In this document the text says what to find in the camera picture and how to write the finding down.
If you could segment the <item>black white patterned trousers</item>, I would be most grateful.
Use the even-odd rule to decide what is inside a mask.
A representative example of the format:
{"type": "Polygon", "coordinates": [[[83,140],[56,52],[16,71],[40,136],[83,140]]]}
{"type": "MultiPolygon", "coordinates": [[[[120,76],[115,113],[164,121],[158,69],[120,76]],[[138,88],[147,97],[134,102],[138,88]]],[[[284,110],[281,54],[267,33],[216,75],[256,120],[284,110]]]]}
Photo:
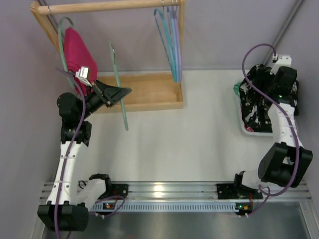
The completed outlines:
{"type": "MultiPolygon", "coordinates": [[[[271,67],[257,64],[247,73],[247,78],[255,87],[264,92],[273,100],[282,96],[294,106],[294,115],[299,115],[298,109],[298,72],[291,67],[283,67],[276,75],[270,74],[271,67]]],[[[247,128],[254,132],[272,132],[268,110],[271,102],[255,91],[244,79],[240,85],[240,100],[242,120],[247,128]]]]}

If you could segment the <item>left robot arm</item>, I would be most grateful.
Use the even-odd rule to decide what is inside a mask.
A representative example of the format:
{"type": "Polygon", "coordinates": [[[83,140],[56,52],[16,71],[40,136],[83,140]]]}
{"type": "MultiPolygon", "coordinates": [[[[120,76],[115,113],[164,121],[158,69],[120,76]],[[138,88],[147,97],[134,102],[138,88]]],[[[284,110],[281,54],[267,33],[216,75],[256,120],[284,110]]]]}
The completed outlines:
{"type": "Polygon", "coordinates": [[[51,193],[37,215],[48,230],[56,232],[82,232],[88,225],[89,212],[102,199],[115,199],[108,174],[93,174],[84,189],[78,191],[79,173],[88,149],[92,124],[86,119],[100,107],[117,104],[131,93],[131,88],[116,87],[96,80],[90,92],[79,96],[66,92],[57,99],[62,119],[60,159],[51,193]]]}

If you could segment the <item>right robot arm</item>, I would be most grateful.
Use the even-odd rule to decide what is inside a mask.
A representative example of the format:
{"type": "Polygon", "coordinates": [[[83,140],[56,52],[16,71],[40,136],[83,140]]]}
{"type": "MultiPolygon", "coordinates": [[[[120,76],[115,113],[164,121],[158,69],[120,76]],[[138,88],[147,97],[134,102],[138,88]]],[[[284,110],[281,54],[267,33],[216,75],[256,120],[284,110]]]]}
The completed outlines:
{"type": "Polygon", "coordinates": [[[297,71],[286,66],[279,67],[269,93],[257,88],[246,73],[243,75],[252,89],[272,103],[268,116],[275,142],[259,164],[258,177],[262,182],[283,187],[280,192],[271,193],[259,186],[259,191],[268,198],[276,197],[299,185],[313,159],[313,153],[303,148],[294,121],[295,105],[290,92],[297,79],[297,71]]]}

